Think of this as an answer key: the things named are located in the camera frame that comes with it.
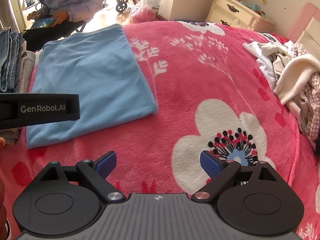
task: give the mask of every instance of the floral blanket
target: floral blanket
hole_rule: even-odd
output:
[[[158,113],[32,150],[26,150],[23,130],[18,143],[0,154],[13,236],[18,229],[12,204],[49,161],[74,165],[114,150],[118,165],[108,181],[125,194],[192,194],[209,179],[199,164],[206,149],[242,165],[268,161],[305,205],[297,234],[316,240],[319,159],[269,89],[256,59],[242,47],[252,40],[268,41],[251,31],[214,24],[159,21],[123,28]]]

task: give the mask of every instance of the blue folded shirt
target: blue folded shirt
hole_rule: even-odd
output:
[[[67,141],[157,111],[120,25],[46,43],[32,93],[79,94],[80,119],[27,127],[28,149]]]

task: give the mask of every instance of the white plastic bag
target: white plastic bag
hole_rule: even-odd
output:
[[[132,23],[149,22],[156,19],[153,8],[158,7],[161,0],[140,0],[130,11],[129,20]]]

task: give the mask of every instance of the pile of clothes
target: pile of clothes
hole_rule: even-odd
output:
[[[6,27],[0,32],[0,93],[27,93],[36,54],[26,51],[23,33]],[[21,128],[0,130],[6,144],[15,144]]]
[[[257,57],[257,64],[271,90],[297,119],[315,149],[320,129],[320,62],[299,43],[281,44],[263,33],[270,42],[243,47]]]

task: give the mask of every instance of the black pants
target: black pants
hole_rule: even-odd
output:
[[[33,52],[40,50],[48,41],[56,41],[62,37],[66,37],[84,23],[84,21],[76,23],[64,21],[52,28],[27,30],[23,35],[23,38],[27,41],[27,50]]]

